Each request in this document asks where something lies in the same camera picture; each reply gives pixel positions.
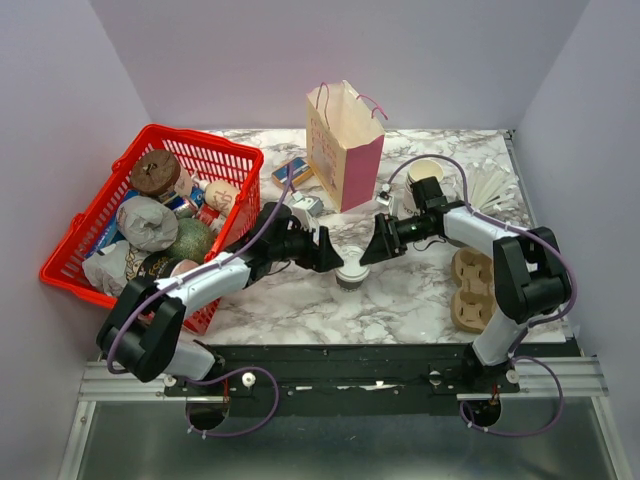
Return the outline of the black paper coffee cup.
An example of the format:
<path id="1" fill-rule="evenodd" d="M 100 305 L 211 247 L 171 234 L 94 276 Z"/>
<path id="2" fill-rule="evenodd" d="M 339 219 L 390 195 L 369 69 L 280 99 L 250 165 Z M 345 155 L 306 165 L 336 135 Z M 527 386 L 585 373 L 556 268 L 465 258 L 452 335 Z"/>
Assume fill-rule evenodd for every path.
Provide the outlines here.
<path id="1" fill-rule="evenodd" d="M 349 277 L 349 276 L 336 274 L 337 284 L 342 290 L 345 290 L 345 291 L 358 290 L 366 278 L 367 278 L 366 275 Z"/>

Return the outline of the white plastic cup lid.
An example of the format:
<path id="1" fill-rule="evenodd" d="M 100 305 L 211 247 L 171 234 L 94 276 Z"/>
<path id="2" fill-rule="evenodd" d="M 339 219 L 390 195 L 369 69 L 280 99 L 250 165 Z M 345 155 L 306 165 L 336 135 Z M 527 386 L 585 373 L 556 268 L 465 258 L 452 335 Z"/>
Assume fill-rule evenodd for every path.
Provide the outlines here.
<path id="1" fill-rule="evenodd" d="M 337 249 L 338 254 L 344 260 L 344 265 L 337 268 L 335 275 L 344 275 L 349 277 L 355 277 L 359 275 L 369 275 L 370 267 L 368 265 L 362 266 L 360 259 L 364 254 L 364 250 L 355 245 L 341 246 Z"/>

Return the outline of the pink and cream paper bag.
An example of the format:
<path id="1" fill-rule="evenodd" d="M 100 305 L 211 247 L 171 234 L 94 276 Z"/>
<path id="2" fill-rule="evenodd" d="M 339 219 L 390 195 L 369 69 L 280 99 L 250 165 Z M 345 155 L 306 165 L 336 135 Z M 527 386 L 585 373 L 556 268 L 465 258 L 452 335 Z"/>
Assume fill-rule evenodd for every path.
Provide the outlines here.
<path id="1" fill-rule="evenodd" d="M 387 118 L 346 80 L 322 82 L 307 94 L 307 163 L 337 211 L 373 198 Z"/>

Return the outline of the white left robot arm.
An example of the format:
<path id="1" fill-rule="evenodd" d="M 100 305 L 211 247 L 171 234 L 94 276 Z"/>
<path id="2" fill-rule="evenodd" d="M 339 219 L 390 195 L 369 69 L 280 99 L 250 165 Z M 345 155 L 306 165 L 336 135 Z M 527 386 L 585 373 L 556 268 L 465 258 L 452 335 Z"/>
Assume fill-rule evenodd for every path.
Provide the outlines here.
<path id="1" fill-rule="evenodd" d="M 131 373 L 142 382 L 169 374 L 187 379 L 201 395 L 214 393 L 222 380 L 215 355 L 181 339 L 183 323 L 220 298 L 253 285 L 280 261 L 317 273 L 344 264 L 326 227 L 305 229 L 289 207 L 269 202 L 254 227 L 211 261 L 175 277 L 130 281 L 96 339 L 110 371 Z"/>

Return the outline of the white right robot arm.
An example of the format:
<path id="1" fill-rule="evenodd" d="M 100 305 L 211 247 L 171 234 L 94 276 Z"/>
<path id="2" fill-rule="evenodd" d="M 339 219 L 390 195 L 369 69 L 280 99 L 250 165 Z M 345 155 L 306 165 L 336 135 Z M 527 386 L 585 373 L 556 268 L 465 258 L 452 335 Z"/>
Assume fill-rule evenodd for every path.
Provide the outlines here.
<path id="1" fill-rule="evenodd" d="M 362 266 L 402 256 L 410 243 L 439 236 L 472 247 L 493 261 L 497 308 L 484 332 L 471 344 L 475 358 L 460 367 L 460 379 L 480 392 L 496 380 L 494 366 L 507 361 L 529 327 L 559 316 L 553 312 L 575 302 L 572 272 L 546 227 L 523 230 L 483 215 L 463 201 L 449 202 L 434 177 L 411 185 L 419 214 L 399 219 L 375 216 L 374 233 Z"/>

